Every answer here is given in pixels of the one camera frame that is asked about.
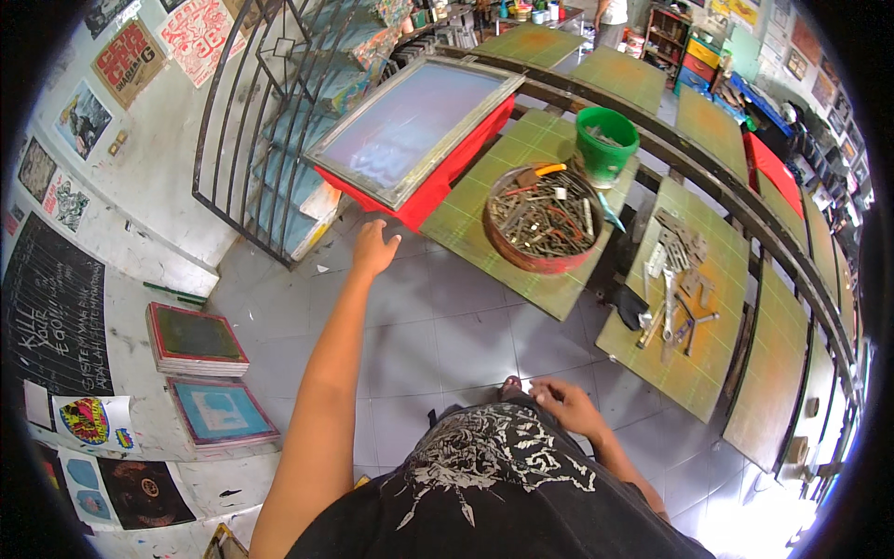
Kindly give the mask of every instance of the black t-shirt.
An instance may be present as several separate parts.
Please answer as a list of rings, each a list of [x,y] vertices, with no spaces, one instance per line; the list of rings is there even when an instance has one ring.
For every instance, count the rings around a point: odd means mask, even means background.
[[[537,409],[466,408],[323,511],[299,557],[713,557]]]

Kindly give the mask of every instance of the foot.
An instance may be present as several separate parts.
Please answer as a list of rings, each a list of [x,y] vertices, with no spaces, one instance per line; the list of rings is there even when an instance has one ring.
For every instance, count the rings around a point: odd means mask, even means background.
[[[502,386],[497,390],[497,400],[502,401],[505,394],[510,390],[518,390],[521,392],[521,379],[515,375],[509,375],[503,381]]]

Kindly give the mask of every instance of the screen printing frame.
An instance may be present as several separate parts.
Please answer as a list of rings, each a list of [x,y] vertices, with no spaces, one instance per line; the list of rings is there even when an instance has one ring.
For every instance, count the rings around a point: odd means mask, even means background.
[[[393,188],[387,190],[380,182],[370,179],[366,175],[350,169],[339,163],[324,152],[339,138],[362,114],[373,106],[376,101],[388,95],[388,93],[412,76],[426,64],[436,64],[461,69],[468,72],[476,72],[493,77],[504,78],[503,82],[485,97],[472,111],[466,114],[456,126],[454,126],[431,150],[424,154],[419,162],[406,174]],[[306,157],[314,164],[334,174],[348,184],[361,189],[370,198],[381,202],[392,210],[398,210],[417,188],[425,182],[428,176],[438,165],[497,107],[500,103],[512,95],[522,83],[524,76],[514,72],[507,72],[484,64],[463,62],[443,56],[420,56],[412,63],[405,66],[400,72],[391,77],[384,85],[376,88],[366,96],[360,104],[344,115],[333,128],[328,131],[312,148]]]

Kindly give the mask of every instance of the hand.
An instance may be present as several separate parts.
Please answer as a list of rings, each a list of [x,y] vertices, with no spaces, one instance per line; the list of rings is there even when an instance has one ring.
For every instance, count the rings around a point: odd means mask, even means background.
[[[541,407],[554,415],[566,430],[585,436],[593,446],[601,445],[603,433],[611,432],[580,386],[553,377],[532,379],[531,385],[528,393]]]
[[[394,259],[394,253],[401,244],[401,236],[394,235],[388,244],[382,239],[385,227],[383,219],[364,224],[357,234],[354,245],[354,270],[373,279],[383,272]]]

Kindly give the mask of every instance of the red drawer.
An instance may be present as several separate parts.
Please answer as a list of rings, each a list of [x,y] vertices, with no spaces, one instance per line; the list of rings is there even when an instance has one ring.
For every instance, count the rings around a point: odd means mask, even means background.
[[[711,80],[714,77],[714,69],[708,64],[705,64],[701,60],[695,58],[690,53],[686,53],[686,55],[683,56],[683,65],[686,66],[689,70],[708,80],[708,83],[711,83]]]

